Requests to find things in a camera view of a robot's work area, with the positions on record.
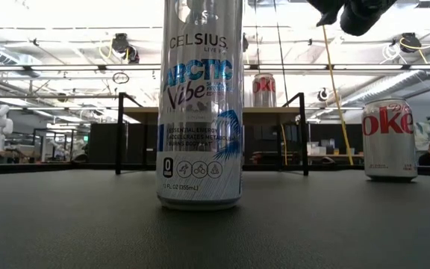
celsius logo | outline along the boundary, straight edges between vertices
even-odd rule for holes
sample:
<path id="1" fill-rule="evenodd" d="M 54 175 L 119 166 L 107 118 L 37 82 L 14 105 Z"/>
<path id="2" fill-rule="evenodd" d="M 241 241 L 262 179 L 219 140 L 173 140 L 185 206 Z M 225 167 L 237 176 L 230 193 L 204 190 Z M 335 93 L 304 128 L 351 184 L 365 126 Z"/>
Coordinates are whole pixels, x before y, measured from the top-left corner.
<path id="1" fill-rule="evenodd" d="M 226 48 L 226 37 L 219 37 L 216 34 L 197 33 L 192 37 L 188 34 L 172 37 L 170 39 L 170 48 L 175 49 L 180 46 L 205 45 L 205 46 L 220 46 Z"/>

table surface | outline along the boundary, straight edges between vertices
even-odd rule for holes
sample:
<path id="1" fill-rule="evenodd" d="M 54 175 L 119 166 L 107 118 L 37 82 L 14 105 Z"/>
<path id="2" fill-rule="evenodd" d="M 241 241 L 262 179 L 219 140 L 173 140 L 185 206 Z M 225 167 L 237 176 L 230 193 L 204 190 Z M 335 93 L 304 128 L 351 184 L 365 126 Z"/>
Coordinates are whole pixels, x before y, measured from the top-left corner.
<path id="1" fill-rule="evenodd" d="M 0 268 L 430 268 L 430 177 L 243 175 L 215 212 L 162 209 L 154 172 L 0 175 Z"/>

pipe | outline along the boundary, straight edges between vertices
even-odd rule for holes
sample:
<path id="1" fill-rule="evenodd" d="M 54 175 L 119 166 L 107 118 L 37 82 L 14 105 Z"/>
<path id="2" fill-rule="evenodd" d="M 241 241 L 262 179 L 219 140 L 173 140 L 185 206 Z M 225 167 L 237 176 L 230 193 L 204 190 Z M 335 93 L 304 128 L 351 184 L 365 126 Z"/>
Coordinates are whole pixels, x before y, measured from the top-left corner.
<path id="1" fill-rule="evenodd" d="M 428 55 L 427 61 L 430 63 L 430 55 Z M 421 59 L 414 64 L 424 64 L 424 60 Z M 380 78 L 352 95 L 345 97 L 346 101 L 343 101 L 343 105 L 350 105 L 356 101 L 369 102 L 379 99 L 381 96 L 395 93 L 398 90 L 413 86 L 420 81 L 425 81 L 428 76 L 424 70 L 412 70 L 392 77 Z"/>

black metal frame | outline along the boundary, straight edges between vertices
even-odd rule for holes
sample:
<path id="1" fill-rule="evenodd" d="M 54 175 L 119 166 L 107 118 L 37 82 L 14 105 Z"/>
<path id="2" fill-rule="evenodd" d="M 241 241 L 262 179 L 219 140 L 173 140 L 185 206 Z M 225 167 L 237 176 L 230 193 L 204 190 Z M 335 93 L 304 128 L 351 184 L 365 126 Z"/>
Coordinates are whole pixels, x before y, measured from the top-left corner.
<path id="1" fill-rule="evenodd" d="M 122 173 L 122 169 L 127 169 L 129 167 L 137 168 L 137 170 L 149 170 L 149 165 L 147 164 L 147 136 L 149 127 L 147 124 L 143 124 L 143 147 L 142 147 L 142 164 L 127 164 L 124 165 L 122 163 L 122 147 L 125 131 L 125 123 L 124 123 L 124 98 L 130 99 L 133 103 L 142 107 L 139 103 L 137 103 L 132 97 L 130 97 L 126 93 L 119 93 L 119 113 L 117 117 L 117 139 L 116 139 L 116 162 L 115 162 L 115 171 L 116 175 L 120 175 Z M 305 95 L 304 93 L 297 93 L 293 96 L 288 102 L 283 105 L 283 108 L 288 107 L 294 100 L 299 99 L 299 126 L 301 132 L 301 142 L 302 142 L 302 171 L 304 176 L 308 176 L 309 174 L 309 166 L 308 166 L 308 136 L 307 136 L 307 123 L 306 123 L 306 114 L 305 114 Z M 280 119 L 277 118 L 277 129 L 276 129 L 276 144 L 277 144 L 277 152 L 278 152 L 278 161 L 275 166 L 255 166 L 255 165 L 244 165 L 243 169 L 247 170 L 262 170 L 262 171 L 272 171 L 273 169 L 277 171 L 294 171 L 299 170 L 299 166 L 296 165 L 283 165 L 283 156 L 281 154 L 281 125 Z"/>
<path id="2" fill-rule="evenodd" d="M 117 114 L 117 139 L 116 139 L 116 175 L 120 175 L 122 172 L 122 142 L 124 141 L 124 98 L 131 100 L 135 105 L 142 107 L 137 101 L 130 97 L 127 93 L 119 93 L 119 110 Z M 143 148 L 142 148 L 142 169 L 147 168 L 147 133 L 149 127 L 143 125 Z"/>

soda can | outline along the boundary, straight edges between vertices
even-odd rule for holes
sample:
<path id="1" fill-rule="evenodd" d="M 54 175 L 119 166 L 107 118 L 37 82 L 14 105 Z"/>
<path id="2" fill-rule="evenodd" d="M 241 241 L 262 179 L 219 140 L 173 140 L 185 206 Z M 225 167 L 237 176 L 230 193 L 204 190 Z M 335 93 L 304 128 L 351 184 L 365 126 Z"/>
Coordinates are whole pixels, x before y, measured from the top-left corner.
<path id="1" fill-rule="evenodd" d="M 165 1 L 157 179 L 162 206 L 242 195 L 242 0 Z"/>
<path id="2" fill-rule="evenodd" d="M 253 105 L 259 108 L 276 108 L 276 83 L 272 74 L 257 74 L 253 79 Z"/>
<path id="3" fill-rule="evenodd" d="M 404 99 L 367 103 L 362 128 L 367 176 L 399 181 L 417 177 L 414 119 Z"/>

